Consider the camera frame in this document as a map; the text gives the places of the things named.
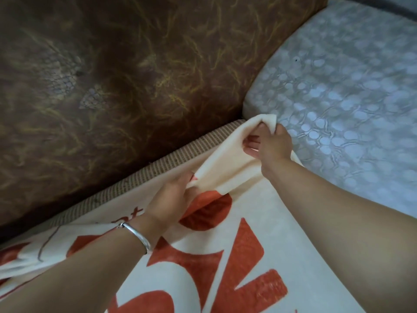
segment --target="person's left hand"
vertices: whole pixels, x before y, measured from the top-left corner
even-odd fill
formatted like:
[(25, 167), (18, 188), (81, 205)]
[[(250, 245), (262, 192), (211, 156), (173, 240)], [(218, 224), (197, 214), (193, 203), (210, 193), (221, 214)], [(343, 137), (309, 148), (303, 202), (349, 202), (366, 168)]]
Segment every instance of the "person's left hand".
[(129, 224), (144, 235), (151, 245), (184, 215), (192, 200), (200, 193), (197, 187), (185, 189), (192, 172), (185, 172), (167, 182), (155, 194), (145, 212), (129, 221)]

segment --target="bracelet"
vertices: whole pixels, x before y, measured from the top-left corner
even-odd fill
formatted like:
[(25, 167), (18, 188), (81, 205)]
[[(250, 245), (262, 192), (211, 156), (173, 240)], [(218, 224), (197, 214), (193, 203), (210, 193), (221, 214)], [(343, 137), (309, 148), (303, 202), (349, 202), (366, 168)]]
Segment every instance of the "bracelet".
[(138, 237), (138, 239), (141, 241), (141, 243), (143, 244), (143, 246), (145, 246), (145, 248), (146, 248), (146, 254), (149, 253), (152, 250), (151, 244), (146, 239), (146, 237), (144, 237), (141, 233), (139, 233), (132, 226), (130, 226), (128, 222), (122, 222), (122, 223), (120, 223), (117, 226), (117, 228), (122, 228), (122, 227), (128, 229), (129, 231), (132, 232), (133, 235), (135, 235), (136, 237)]

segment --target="blanket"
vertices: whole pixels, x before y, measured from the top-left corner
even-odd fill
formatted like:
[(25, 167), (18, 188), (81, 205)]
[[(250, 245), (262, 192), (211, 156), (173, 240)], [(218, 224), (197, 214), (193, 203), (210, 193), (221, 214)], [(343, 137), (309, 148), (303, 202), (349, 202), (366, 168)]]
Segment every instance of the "blanket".
[(258, 115), (218, 148), (0, 251), (0, 297), (140, 215), (162, 184), (192, 170), (189, 186), (202, 193), (142, 257), (108, 313), (363, 312), (262, 176), (260, 162), (243, 152), (243, 139), (261, 121), (273, 131), (276, 115)]

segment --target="brown leather upholstery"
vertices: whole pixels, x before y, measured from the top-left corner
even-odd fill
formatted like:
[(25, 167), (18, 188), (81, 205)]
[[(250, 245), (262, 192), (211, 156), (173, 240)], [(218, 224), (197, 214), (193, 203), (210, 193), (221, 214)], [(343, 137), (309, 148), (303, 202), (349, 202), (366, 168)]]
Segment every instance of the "brown leather upholstery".
[(0, 0), (0, 235), (241, 116), (327, 0)]

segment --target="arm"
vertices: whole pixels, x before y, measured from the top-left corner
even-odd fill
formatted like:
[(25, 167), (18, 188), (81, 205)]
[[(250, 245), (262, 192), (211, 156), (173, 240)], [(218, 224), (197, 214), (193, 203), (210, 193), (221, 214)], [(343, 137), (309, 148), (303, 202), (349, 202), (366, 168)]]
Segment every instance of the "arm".
[(261, 124), (244, 151), (368, 313), (417, 307), (417, 219), (338, 188), (290, 160), (291, 137)]
[[(191, 176), (185, 173), (164, 185), (145, 213), (129, 221), (151, 245), (197, 195), (195, 187), (185, 189)], [(9, 295), (0, 302), (0, 312), (102, 313), (145, 253), (129, 230), (112, 230)]]

